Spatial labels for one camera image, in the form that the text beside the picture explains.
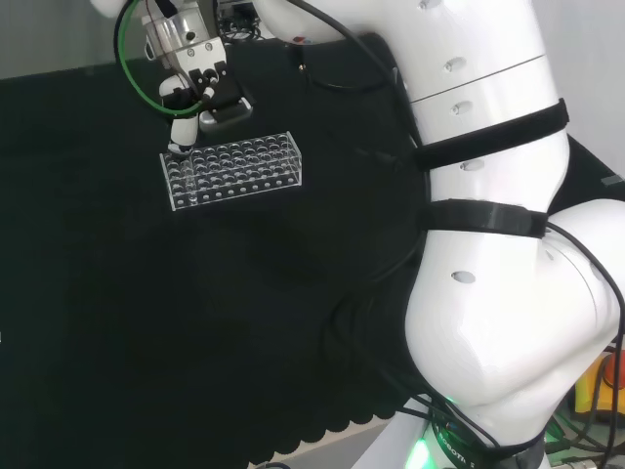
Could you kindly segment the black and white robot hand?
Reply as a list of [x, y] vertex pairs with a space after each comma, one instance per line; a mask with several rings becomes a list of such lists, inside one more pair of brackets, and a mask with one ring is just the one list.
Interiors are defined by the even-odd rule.
[[201, 131], [220, 129], [251, 115], [251, 99], [229, 70], [221, 39], [197, 42], [169, 53], [154, 39], [148, 39], [145, 53], [173, 72], [159, 85], [159, 103], [163, 107], [186, 112], [199, 106], [190, 116], [168, 118], [170, 152], [187, 155]]

